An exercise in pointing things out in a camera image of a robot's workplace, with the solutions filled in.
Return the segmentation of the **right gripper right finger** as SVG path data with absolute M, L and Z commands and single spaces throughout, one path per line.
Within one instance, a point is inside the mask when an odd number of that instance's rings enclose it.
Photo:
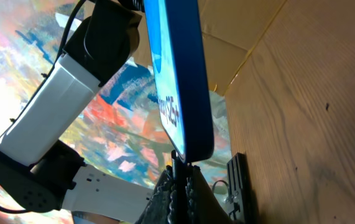
M 188 166 L 187 196 L 188 222 L 191 224 L 233 224 L 217 201 L 198 166 Z

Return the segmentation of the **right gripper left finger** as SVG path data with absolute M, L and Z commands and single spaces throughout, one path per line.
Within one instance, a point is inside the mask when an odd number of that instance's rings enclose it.
M 177 194 L 173 169 L 167 166 L 161 173 L 149 202 L 135 224 L 175 223 L 174 200 Z

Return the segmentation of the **blue Galaxy smartphone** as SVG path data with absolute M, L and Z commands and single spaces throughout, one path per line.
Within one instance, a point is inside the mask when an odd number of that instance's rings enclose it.
M 196 0 L 145 0 L 161 123 L 184 163 L 214 151 L 213 121 Z

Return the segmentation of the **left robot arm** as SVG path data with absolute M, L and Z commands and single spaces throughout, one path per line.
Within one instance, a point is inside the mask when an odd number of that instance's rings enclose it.
M 68 18 L 50 71 L 0 136 L 0 186 L 21 213 L 65 209 L 131 223 L 140 218 L 151 189 L 87 164 L 60 136 L 136 51 L 143 11 L 142 1 L 96 0 L 75 31 L 74 16 Z

